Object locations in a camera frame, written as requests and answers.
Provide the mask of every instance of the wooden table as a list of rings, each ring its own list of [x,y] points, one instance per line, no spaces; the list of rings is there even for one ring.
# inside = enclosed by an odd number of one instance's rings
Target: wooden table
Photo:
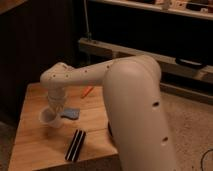
[[[0,0],[0,14],[13,9],[26,1],[27,0]]]
[[[81,98],[85,87],[68,87],[67,107],[80,108],[76,121],[63,119],[59,129],[42,125],[38,116],[47,107],[46,90],[39,83],[27,88],[9,170],[27,171],[70,164],[64,157],[76,129],[87,132],[78,161],[117,154],[107,130],[101,87]]]

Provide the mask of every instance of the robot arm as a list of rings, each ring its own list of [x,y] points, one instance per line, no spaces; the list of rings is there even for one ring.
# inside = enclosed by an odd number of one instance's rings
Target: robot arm
[[[79,69],[58,63],[42,74],[41,83],[57,102],[64,98],[65,86],[102,85],[123,170],[179,171],[161,105],[160,78],[157,62],[143,55]]]

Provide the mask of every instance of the floor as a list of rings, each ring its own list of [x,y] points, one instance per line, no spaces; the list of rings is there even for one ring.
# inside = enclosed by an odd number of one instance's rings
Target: floor
[[[162,98],[181,171],[200,171],[203,154],[213,148],[213,105],[166,93],[162,93]],[[14,136],[14,128],[0,123],[0,171],[7,170]],[[120,170],[118,157],[83,163],[65,170],[109,169]],[[213,151],[205,155],[203,170],[213,170]]]
[[[8,170],[16,129],[0,122],[0,171]]]

